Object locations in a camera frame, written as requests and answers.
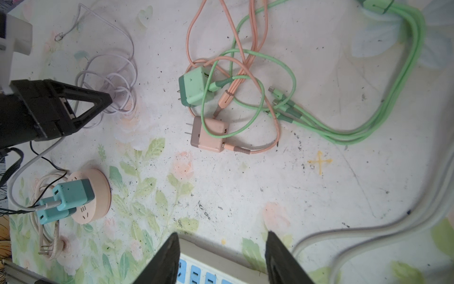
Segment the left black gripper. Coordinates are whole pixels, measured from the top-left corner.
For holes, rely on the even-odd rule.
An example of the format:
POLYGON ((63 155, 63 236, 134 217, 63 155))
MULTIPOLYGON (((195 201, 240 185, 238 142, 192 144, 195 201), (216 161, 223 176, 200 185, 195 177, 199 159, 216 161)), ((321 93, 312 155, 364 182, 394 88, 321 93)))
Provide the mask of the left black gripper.
POLYGON ((108 93, 50 79, 13 80, 11 89, 1 95, 1 149, 76 133, 112 104, 108 93), (70 101, 90 108, 77 115, 70 101))

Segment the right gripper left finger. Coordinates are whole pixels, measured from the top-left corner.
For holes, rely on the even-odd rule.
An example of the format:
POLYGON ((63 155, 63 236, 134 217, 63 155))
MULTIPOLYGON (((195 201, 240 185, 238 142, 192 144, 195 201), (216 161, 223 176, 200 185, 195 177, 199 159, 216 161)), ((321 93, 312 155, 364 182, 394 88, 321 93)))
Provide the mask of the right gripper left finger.
POLYGON ((170 234, 133 284, 175 284, 179 272, 179 261, 179 236, 174 232, 170 234))

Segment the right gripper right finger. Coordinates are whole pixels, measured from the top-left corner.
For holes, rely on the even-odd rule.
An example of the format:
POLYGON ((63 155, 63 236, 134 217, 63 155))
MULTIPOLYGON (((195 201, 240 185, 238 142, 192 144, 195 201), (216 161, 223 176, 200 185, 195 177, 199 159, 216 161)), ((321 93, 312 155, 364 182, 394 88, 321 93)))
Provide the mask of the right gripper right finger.
POLYGON ((277 234, 272 231, 268 232, 265 259, 270 284, 314 284, 277 234))

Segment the white blue rectangular power strip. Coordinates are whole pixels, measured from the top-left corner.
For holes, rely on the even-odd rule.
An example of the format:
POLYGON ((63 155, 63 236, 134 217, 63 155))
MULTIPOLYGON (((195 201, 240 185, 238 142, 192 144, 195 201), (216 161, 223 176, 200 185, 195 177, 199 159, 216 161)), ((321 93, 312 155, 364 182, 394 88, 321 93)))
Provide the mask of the white blue rectangular power strip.
POLYGON ((253 271, 180 239, 177 284, 267 284, 268 275, 253 271))

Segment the round pink power strip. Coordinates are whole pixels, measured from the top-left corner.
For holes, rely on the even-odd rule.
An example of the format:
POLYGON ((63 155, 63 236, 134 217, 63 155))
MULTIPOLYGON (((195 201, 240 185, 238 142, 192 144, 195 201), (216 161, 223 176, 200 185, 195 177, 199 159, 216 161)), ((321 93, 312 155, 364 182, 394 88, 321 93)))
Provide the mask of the round pink power strip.
POLYGON ((70 175, 69 181, 87 179, 92 189, 93 198, 77 207, 72 214, 75 222, 81 225, 104 218, 111 206, 111 188, 106 176, 99 169, 85 169, 70 175))

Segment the green charger plug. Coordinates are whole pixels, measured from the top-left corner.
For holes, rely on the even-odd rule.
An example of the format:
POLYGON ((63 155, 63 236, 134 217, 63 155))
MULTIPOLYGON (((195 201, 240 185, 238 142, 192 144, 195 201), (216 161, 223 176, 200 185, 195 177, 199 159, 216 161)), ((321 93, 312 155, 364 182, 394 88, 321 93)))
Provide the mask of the green charger plug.
POLYGON ((207 68, 200 66, 179 78, 179 94, 183 106, 196 107, 201 105, 208 76, 207 68))

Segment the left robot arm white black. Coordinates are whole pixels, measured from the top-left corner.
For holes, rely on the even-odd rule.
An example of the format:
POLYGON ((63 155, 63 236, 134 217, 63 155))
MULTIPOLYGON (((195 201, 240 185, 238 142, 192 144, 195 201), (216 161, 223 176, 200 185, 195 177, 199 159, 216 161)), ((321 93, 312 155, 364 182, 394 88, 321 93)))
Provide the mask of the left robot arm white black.
POLYGON ((29 55, 33 26, 1 14, 1 149, 66 137, 112 104, 109 94, 55 80, 11 80, 14 53, 29 55))

